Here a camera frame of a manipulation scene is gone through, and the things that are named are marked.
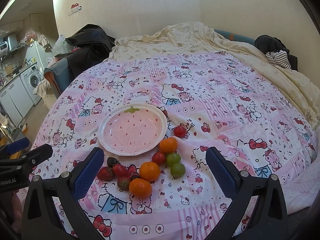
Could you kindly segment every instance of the yellow comforter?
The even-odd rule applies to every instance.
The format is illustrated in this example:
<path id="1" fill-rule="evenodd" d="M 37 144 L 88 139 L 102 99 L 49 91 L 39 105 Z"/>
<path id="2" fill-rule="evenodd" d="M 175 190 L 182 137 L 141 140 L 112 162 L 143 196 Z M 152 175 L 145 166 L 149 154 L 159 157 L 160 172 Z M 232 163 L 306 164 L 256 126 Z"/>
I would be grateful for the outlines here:
<path id="1" fill-rule="evenodd" d="M 167 26 L 152 36 L 115 41 L 109 58 L 118 61 L 159 54 L 227 51 L 268 78 L 306 118 L 314 130 L 320 124 L 320 90 L 305 75 L 269 64 L 265 55 L 244 42 L 229 41 L 201 22 Z"/>

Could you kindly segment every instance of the pink plate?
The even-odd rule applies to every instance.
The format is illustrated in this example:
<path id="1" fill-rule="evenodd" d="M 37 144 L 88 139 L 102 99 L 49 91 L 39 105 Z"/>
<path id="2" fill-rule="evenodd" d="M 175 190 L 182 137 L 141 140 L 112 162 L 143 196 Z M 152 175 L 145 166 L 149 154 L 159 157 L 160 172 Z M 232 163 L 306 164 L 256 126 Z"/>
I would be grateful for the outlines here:
<path id="1" fill-rule="evenodd" d="M 167 118 L 148 104 L 121 106 L 107 115 L 99 126 L 98 138 L 109 152 L 135 156 L 154 148 L 167 131 Z"/>

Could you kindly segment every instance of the sofa armrest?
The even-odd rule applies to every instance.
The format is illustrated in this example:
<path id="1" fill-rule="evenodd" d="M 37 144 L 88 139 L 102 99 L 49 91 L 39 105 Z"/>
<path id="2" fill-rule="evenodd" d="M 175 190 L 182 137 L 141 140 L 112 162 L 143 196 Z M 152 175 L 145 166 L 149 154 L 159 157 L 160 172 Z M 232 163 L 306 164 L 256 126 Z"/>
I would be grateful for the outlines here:
<path id="1" fill-rule="evenodd" d="M 45 68 L 44 77 L 49 81 L 57 98 L 75 79 L 66 58 L 62 58 L 49 68 Z"/>

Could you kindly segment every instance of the plastic bag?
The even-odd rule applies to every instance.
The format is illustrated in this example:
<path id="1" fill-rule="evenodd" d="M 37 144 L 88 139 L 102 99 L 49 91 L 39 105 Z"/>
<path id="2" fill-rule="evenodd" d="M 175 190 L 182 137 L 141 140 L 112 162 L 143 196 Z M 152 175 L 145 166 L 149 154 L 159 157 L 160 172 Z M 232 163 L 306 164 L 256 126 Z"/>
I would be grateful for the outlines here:
<path id="1" fill-rule="evenodd" d="M 73 46 L 66 42 L 66 38 L 63 34 L 60 34 L 57 42 L 53 46 L 52 53 L 54 56 L 57 56 L 58 54 L 70 53 L 72 49 Z"/>
<path id="2" fill-rule="evenodd" d="M 26 44 L 33 43 L 37 39 L 37 34 L 34 30 L 28 30 L 24 37 Z"/>
<path id="3" fill-rule="evenodd" d="M 51 67 L 54 63 L 56 63 L 57 61 L 59 61 L 59 59 L 58 58 L 56 58 L 56 57 L 48 57 L 47 59 L 46 59 L 46 61 L 47 61 L 47 63 L 48 63 L 48 65 L 47 65 L 47 68 L 49 68 L 49 67 Z"/>

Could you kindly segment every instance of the green grape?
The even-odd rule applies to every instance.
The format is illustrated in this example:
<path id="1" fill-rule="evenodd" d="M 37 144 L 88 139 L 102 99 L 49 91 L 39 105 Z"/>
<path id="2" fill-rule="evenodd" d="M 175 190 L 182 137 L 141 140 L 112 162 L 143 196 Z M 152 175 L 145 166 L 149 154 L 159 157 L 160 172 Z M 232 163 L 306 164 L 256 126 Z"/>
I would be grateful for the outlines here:
<path id="1" fill-rule="evenodd" d="M 181 156 L 178 153 L 169 153 L 167 155 L 167 164 L 172 166 L 174 163 L 178 163 L 181 161 Z"/>
<path id="2" fill-rule="evenodd" d="M 174 163 L 171 166 L 170 173 L 173 177 L 181 177 L 186 173 L 186 168 L 182 163 Z"/>

